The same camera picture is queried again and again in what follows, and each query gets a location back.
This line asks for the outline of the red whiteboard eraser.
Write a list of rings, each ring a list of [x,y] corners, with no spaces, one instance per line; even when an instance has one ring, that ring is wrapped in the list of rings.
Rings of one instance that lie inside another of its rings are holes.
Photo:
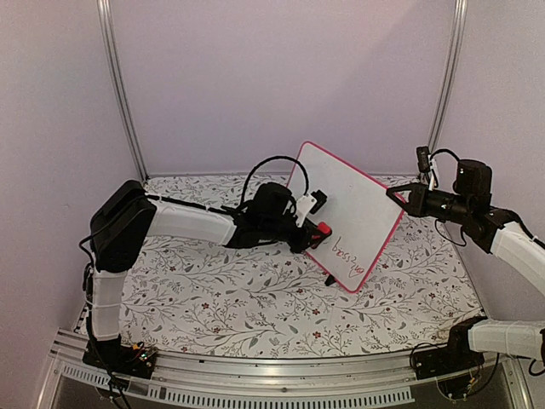
[[[329,237],[332,234],[332,229],[329,225],[327,225],[325,222],[320,222],[317,225],[317,229],[320,232],[321,235],[325,237]]]

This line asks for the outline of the pink framed whiteboard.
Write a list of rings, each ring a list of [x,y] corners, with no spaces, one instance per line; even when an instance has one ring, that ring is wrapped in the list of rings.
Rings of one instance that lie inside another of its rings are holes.
[[[309,191],[322,191],[326,203],[308,219],[331,228],[331,236],[310,256],[347,292],[355,293],[377,264],[404,211],[387,196],[387,186],[314,142],[301,145]]]

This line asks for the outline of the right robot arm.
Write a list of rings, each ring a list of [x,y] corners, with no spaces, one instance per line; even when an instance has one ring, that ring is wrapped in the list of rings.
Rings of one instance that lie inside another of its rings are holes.
[[[409,216],[459,225],[482,251],[543,291],[544,243],[514,211],[491,205],[491,179],[488,165],[460,159],[452,192],[409,183],[388,188],[387,196]],[[544,323],[476,316],[452,326],[444,347],[414,352],[410,365],[419,379],[438,377],[484,364],[486,352],[543,361]]]

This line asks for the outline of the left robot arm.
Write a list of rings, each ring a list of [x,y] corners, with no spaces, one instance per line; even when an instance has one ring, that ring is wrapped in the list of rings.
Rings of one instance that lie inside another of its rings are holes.
[[[78,245],[89,257],[83,290],[88,334],[97,341],[92,349],[95,358],[109,370],[126,363],[126,351],[117,344],[122,291],[147,238],[195,239],[236,250],[285,243],[291,252],[302,253],[332,234],[326,223],[309,218],[326,200],[320,190],[295,198],[287,187],[268,182],[252,199],[213,208],[151,194],[137,181],[125,182],[92,216],[90,235]]]

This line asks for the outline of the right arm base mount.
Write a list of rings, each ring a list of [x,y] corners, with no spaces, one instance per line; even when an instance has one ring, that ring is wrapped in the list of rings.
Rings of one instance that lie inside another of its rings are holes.
[[[414,349],[409,360],[418,380],[467,371],[485,363],[483,353],[448,346]]]

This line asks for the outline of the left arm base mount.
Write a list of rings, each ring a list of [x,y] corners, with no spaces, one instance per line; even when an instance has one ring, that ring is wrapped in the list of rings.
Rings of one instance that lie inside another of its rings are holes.
[[[155,347],[147,347],[144,343],[122,345],[120,338],[110,341],[88,341],[83,363],[131,377],[151,379],[157,353]]]

